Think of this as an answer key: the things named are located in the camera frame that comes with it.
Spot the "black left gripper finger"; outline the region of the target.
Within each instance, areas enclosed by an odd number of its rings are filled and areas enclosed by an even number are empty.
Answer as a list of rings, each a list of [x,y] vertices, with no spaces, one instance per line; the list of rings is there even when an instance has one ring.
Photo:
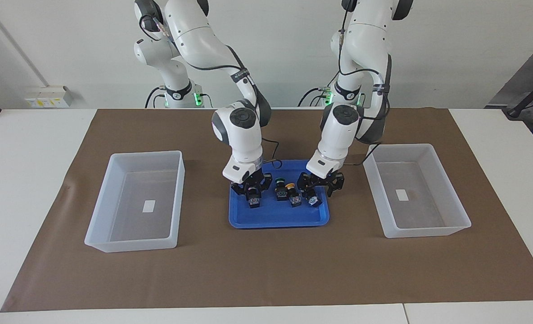
[[[344,186],[344,174],[342,172],[332,172],[326,178],[326,195],[327,197],[332,197],[332,194],[341,190]]]
[[[315,194],[315,186],[313,184],[312,174],[302,172],[297,180],[297,188],[301,191],[301,195]]]

